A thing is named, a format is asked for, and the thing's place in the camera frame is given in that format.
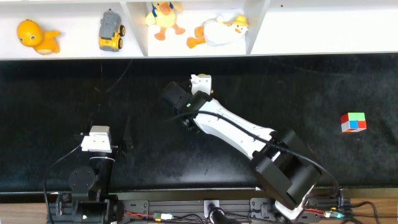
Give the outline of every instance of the black table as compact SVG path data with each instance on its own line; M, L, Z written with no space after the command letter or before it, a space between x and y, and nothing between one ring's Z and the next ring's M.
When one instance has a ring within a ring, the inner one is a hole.
M80 143L75 136L91 114L113 136L131 117L135 148L116 159L113 191L257 186L239 151L164 121L172 110L159 92L192 73L213 75L213 96L233 113L294 129L341 185L396 186L397 56L137 59L107 93L130 60L0 62L0 192L41 191L46 168ZM368 129L342 134L347 112L365 112ZM69 173L83 164L81 152L63 161L49 190L68 190Z

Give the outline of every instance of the toy truck wheel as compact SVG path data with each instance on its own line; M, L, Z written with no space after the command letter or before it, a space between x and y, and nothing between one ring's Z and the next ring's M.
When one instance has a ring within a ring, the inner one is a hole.
M119 39L118 46L119 46L119 49L122 49L122 47L123 47L123 40L122 39Z
M119 33L119 35L121 37L124 37L125 34L126 34L126 28L124 27L124 25L120 25L120 33Z

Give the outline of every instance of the gray and yellow toy truck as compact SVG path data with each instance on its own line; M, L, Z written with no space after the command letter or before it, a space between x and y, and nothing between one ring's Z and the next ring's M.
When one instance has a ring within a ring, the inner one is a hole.
M111 9L104 12L99 28L99 48L101 50L117 52L123 47L122 36L126 34L126 28L121 24L122 19Z

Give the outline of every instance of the wooden floor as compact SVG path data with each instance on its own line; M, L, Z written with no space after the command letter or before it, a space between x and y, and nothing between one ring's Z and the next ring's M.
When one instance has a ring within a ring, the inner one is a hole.
M375 204L379 216L397 216L398 198L372 198L372 199L352 199L352 204L363 201L371 201ZM374 215L370 205L354 209L355 214ZM46 222L46 208L44 203L18 203L0 204L0 224L14 223L40 223ZM364 224L376 223L374 218L361 218L358 220ZM380 218L382 224L398 223L397 218ZM341 221L323 221L321 223L337 224Z

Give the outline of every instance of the yellow hat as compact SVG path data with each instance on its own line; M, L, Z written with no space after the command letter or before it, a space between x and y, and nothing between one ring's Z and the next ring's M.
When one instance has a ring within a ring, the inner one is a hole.
M242 14L239 14L232 23L238 26L249 26L248 22L246 22L246 16Z

